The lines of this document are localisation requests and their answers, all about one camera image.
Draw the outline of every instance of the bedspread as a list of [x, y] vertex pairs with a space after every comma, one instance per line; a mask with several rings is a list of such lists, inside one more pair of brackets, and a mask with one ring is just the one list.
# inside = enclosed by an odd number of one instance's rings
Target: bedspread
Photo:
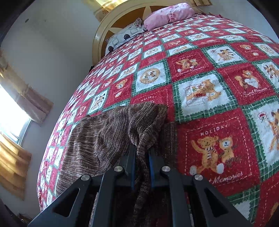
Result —
[[38, 175], [41, 209], [56, 184], [73, 128], [116, 106], [168, 106], [178, 169], [201, 173], [254, 226], [279, 205], [279, 45], [240, 23], [196, 16], [145, 32], [104, 57], [53, 130]]

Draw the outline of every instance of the pillow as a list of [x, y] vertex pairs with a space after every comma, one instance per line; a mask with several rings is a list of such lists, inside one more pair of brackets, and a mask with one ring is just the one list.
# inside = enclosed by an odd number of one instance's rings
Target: pillow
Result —
[[[132, 25], [139, 25], [139, 26], [141, 26], [141, 18], [136, 19], [133, 23], [127, 25], [125, 28], [131, 27]], [[112, 38], [112, 36], [111, 36], [110, 38], [106, 39], [105, 41], [106, 41], [107, 43], [109, 43], [109, 40], [110, 40], [111, 38]]]
[[105, 55], [113, 52], [116, 48], [128, 42], [135, 35], [144, 33], [144, 30], [139, 25], [132, 25], [128, 28], [122, 29], [120, 32], [114, 34], [109, 40], [105, 49]]
[[145, 19], [144, 26], [150, 31], [169, 23], [193, 17], [194, 14], [195, 11], [187, 3], [179, 3], [153, 12]]

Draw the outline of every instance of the striped knit fabric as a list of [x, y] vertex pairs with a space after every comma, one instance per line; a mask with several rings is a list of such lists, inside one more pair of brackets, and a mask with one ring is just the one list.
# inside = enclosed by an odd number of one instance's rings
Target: striped knit fabric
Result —
[[167, 212], [168, 198], [165, 192], [150, 190], [146, 152], [154, 146], [166, 165], [176, 167], [175, 124], [165, 124], [166, 115], [166, 106], [145, 102], [84, 117], [69, 139], [58, 194], [83, 174], [97, 176], [116, 166], [132, 143], [137, 147], [135, 191], [116, 193], [116, 226], [156, 225]]

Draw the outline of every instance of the wooden headboard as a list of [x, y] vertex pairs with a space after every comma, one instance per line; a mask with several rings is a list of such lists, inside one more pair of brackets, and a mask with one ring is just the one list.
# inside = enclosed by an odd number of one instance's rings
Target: wooden headboard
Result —
[[137, 18], [146, 19], [152, 12], [181, 2], [188, 3], [196, 13], [201, 10], [192, 5], [190, 0], [128, 0], [115, 7], [97, 28], [92, 46], [92, 61], [96, 65], [105, 55], [106, 39], [110, 38]]

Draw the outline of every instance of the window curtain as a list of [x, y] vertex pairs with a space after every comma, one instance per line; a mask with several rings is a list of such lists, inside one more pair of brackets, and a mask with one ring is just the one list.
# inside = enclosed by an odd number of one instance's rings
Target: window curtain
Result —
[[99, 22], [102, 21], [107, 13], [126, 1], [127, 0], [84, 0], [84, 2], [91, 8]]
[[31, 156], [0, 132], [0, 184], [22, 200]]
[[41, 125], [53, 103], [26, 84], [8, 64], [0, 51], [0, 85], [29, 117]]

